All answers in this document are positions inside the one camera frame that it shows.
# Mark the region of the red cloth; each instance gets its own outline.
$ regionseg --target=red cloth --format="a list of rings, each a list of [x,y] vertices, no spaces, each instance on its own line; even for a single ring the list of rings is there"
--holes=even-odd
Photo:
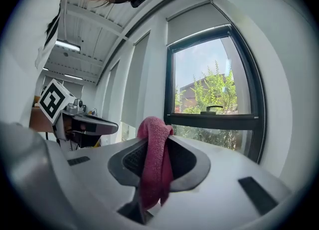
[[[173,135],[173,128],[165,125],[164,121],[157,117],[146,118],[138,129],[138,138],[149,139],[140,186],[144,210],[155,206],[159,199],[163,205],[168,198],[169,186],[173,181],[168,149],[165,145],[169,135]]]

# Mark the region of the fluorescent light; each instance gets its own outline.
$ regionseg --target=fluorescent light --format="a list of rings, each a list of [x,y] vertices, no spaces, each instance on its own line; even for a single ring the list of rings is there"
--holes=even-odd
[[[79,80],[83,80],[83,78],[80,78],[80,77],[76,77],[76,76],[70,76],[70,75],[65,75],[67,77],[71,77],[71,78],[75,78],[75,79],[79,79]]]
[[[59,40],[57,40],[55,42],[55,44],[59,45],[59,46],[62,46],[62,47],[65,47],[65,48],[68,48],[68,49],[71,49],[71,50],[74,50],[74,51],[77,51],[77,52],[79,52],[81,50],[81,47],[79,47],[77,45],[73,45],[73,44],[70,44],[70,43],[62,42],[62,41],[59,41]]]

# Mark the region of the person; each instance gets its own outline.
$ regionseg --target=person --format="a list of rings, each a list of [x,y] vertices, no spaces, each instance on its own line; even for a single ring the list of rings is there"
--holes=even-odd
[[[52,132],[51,123],[39,108],[32,109],[32,102],[36,81],[57,40],[60,1],[21,0],[11,15],[0,43],[0,121]]]

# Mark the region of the window frame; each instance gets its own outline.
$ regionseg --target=window frame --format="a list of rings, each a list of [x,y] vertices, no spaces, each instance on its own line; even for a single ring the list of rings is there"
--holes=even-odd
[[[238,115],[198,115],[174,113],[175,108],[175,53],[189,47],[229,37],[234,42],[244,66],[249,94],[251,113]],[[192,35],[181,39],[167,47],[166,84],[164,102],[164,121],[175,124],[207,129],[220,130],[252,130],[251,145],[245,155],[256,163],[260,163],[267,131],[266,98],[262,78],[254,57],[244,38],[231,24]]]

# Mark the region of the ceiling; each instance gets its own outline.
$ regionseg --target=ceiling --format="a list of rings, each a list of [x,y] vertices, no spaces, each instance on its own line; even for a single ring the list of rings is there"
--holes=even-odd
[[[81,51],[55,46],[45,67],[55,75],[73,75],[97,84],[113,45],[119,37],[127,40],[122,35],[125,27],[151,1],[132,8],[130,3],[101,6],[103,2],[92,0],[62,0],[58,39],[79,45]]]

